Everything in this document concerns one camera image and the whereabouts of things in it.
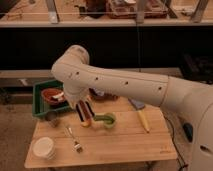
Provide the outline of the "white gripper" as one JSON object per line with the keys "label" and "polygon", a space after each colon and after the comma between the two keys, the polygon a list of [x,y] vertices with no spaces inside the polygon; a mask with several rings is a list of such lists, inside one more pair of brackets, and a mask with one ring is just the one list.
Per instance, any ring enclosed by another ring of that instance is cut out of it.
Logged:
{"label": "white gripper", "polygon": [[70,93],[69,91],[65,90],[64,95],[65,95],[65,98],[68,101],[68,103],[69,103],[69,105],[72,109],[76,108],[76,104],[80,100],[91,102],[91,98],[89,96],[88,91],[82,91],[80,93]]}

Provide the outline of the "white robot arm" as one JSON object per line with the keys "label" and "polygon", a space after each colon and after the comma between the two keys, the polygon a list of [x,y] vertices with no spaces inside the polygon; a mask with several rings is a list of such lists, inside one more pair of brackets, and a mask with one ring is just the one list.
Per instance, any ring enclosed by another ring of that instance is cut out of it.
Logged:
{"label": "white robot arm", "polygon": [[192,153],[188,171],[213,171],[213,85],[167,75],[104,69],[89,64],[87,50],[70,46],[51,68],[71,103],[90,88],[170,110],[191,122]]}

